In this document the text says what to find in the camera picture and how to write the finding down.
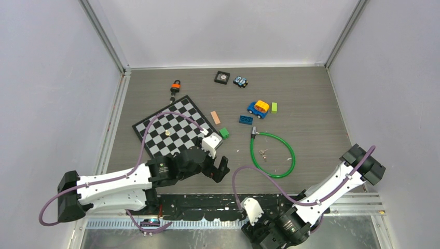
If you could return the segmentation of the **green cable lock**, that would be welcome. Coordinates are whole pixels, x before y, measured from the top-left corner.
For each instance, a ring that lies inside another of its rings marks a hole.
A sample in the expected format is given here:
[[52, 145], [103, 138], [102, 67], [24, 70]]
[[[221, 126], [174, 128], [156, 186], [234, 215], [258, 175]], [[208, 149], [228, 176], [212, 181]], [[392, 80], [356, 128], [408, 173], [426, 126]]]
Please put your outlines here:
[[[257, 142], [258, 138], [267, 142], [272, 140], [266, 147], [261, 147]], [[265, 162], [260, 150], [265, 150], [267, 161]], [[290, 176], [296, 167], [296, 155], [292, 146], [282, 137], [272, 133], [258, 131], [253, 126], [250, 135], [250, 157], [253, 165], [274, 179], [282, 179]]]

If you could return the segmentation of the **silver lock keys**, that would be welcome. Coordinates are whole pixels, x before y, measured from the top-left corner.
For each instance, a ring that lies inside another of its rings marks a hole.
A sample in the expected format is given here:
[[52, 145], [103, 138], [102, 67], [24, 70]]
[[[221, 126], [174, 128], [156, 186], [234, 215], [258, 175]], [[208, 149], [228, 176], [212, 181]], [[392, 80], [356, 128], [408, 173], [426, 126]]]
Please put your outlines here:
[[260, 150], [259, 154], [261, 155], [262, 159], [266, 162], [267, 161], [267, 154], [266, 154], [267, 149], [265, 150]]

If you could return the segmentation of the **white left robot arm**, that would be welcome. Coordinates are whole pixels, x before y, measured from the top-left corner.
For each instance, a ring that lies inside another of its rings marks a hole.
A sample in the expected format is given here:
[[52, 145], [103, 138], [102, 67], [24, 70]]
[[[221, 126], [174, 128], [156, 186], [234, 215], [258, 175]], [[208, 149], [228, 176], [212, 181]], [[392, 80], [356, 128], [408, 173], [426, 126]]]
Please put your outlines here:
[[156, 189], [202, 173], [216, 183], [229, 173], [228, 158], [219, 166], [210, 152], [193, 146], [173, 156], [158, 156], [137, 168], [97, 176], [66, 172], [57, 187], [59, 223], [79, 220], [88, 213], [108, 210], [142, 210], [147, 215], [159, 208]]

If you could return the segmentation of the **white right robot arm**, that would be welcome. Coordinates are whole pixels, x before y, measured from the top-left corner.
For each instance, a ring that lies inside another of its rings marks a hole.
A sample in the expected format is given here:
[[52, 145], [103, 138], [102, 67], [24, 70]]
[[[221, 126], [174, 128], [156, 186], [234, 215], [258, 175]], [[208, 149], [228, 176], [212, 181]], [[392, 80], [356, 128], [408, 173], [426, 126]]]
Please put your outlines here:
[[289, 248], [304, 243], [319, 228], [325, 212], [348, 191], [369, 182], [380, 182], [386, 171], [372, 153], [373, 145], [365, 151], [353, 145], [340, 157], [340, 164], [321, 183], [290, 197], [275, 181], [272, 183], [293, 205], [280, 213], [267, 214], [259, 202], [251, 197], [240, 201], [233, 186], [238, 209], [244, 211], [248, 222], [241, 231], [252, 248]]

